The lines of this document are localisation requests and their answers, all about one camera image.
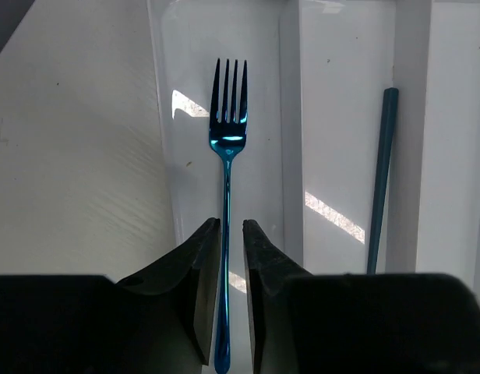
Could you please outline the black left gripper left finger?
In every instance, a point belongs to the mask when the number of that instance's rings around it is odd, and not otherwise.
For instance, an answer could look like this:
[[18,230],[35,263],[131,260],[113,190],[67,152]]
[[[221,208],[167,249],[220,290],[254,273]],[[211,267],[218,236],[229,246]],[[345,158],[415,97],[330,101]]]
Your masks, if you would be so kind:
[[199,373],[208,364],[221,222],[118,282],[0,275],[0,373]]

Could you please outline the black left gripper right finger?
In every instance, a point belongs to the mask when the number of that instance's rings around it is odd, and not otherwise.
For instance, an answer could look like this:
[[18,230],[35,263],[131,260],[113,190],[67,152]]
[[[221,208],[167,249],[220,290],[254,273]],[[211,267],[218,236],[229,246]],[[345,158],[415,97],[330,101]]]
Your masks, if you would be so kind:
[[480,373],[480,306],[442,273],[314,275],[243,223],[256,373]]

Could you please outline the dark grey chopstick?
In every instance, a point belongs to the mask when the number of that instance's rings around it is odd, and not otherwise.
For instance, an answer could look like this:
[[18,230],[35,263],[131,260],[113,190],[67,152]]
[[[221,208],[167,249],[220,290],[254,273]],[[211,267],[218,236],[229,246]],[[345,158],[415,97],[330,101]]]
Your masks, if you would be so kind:
[[376,177],[372,201],[372,217],[369,230],[369,249],[367,256],[367,274],[375,274],[379,255],[379,241],[383,223],[383,210],[386,198],[390,155],[397,120],[399,90],[395,87],[383,91],[379,144],[376,161]]

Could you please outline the blue fork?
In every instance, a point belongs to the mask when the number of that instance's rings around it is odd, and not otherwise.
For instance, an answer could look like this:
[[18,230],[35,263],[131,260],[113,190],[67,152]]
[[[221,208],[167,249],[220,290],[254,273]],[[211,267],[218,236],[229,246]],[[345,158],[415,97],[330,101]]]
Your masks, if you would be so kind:
[[237,88],[238,61],[235,61],[233,80],[229,80],[230,69],[224,70],[224,90],[220,91],[221,62],[217,61],[210,104],[209,143],[223,164],[224,192],[221,219],[221,264],[219,280],[219,302],[217,309],[214,348],[214,369],[226,373],[231,367],[231,338],[229,321],[229,239],[231,209],[232,162],[244,148],[247,140],[248,121],[248,78],[247,64],[243,64],[241,88]]

